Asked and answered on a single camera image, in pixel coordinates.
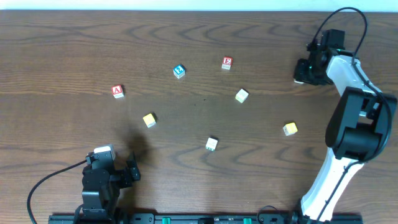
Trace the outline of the plain cream number 3 block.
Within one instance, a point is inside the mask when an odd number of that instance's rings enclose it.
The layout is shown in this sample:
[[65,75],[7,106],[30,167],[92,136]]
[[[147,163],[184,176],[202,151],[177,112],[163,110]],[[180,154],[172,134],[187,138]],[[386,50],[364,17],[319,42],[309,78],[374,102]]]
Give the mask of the plain cream number 3 block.
[[238,102],[243,103],[247,99],[248,96],[249,96],[249,93],[245,89],[242,88],[237,92],[235,99]]

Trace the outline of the red letter A block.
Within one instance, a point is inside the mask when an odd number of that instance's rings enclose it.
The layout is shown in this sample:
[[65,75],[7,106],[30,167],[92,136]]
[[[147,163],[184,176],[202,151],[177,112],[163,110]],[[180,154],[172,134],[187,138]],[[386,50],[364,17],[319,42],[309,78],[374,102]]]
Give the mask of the red letter A block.
[[124,97],[124,90],[123,90],[123,87],[122,87],[121,85],[115,85],[115,86],[113,86],[112,89],[111,89],[111,91],[112,91],[112,95],[113,95],[115,98],[122,98],[122,97]]

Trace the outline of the blue number 2 block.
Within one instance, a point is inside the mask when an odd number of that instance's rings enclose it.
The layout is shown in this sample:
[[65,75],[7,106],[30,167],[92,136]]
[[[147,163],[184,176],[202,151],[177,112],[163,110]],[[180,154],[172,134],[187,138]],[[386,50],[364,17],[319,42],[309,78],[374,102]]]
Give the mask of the blue number 2 block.
[[185,67],[181,64],[177,65],[173,69],[173,73],[178,79],[182,78],[185,75],[185,72],[186,72]]

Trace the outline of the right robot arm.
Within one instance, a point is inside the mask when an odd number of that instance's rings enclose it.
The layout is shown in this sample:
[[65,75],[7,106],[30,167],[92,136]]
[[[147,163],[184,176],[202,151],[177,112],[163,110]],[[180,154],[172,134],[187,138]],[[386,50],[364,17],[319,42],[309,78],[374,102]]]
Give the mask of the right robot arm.
[[290,221],[339,221],[341,218],[333,211],[350,180],[386,146],[397,98],[374,86],[354,53],[343,49],[315,50],[310,58],[298,60],[294,80],[311,85],[332,84],[340,100],[326,128],[323,165]]

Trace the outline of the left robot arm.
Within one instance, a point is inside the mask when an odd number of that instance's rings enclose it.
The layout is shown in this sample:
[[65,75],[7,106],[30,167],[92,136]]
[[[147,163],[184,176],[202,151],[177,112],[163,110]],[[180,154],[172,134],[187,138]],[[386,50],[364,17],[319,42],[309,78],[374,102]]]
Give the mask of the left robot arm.
[[110,152],[91,152],[83,169],[83,203],[75,210],[73,223],[129,223],[129,215],[117,207],[120,190],[141,179],[136,157],[131,153],[126,167],[115,169]]

